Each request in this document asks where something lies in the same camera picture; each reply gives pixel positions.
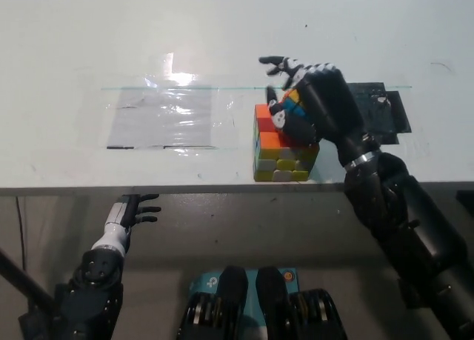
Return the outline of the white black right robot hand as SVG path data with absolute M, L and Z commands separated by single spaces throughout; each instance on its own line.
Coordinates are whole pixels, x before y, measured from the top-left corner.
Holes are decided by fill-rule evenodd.
M 305 119 L 281 111 L 276 106 L 276 92 L 267 88 L 270 112 L 277 115 L 274 122 L 285 135 L 305 145 L 321 139 L 332 142 L 343 167 L 379 151 L 379 143 L 367 131 L 349 86 L 334 64 L 305 65 L 284 56 L 262 56 L 258 61 L 273 66 L 268 76 L 286 73 L 283 89 L 296 90 L 304 105 Z

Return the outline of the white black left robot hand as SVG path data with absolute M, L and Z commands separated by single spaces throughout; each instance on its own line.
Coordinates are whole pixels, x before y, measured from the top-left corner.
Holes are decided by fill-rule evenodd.
M 132 228 L 137 224 L 158 221 L 159 206 L 141 206 L 142 202 L 155 200 L 159 194 L 122 195 L 112 206 L 104 224 L 103 236 L 92 250 L 106 249 L 124 258 L 130 248 Z

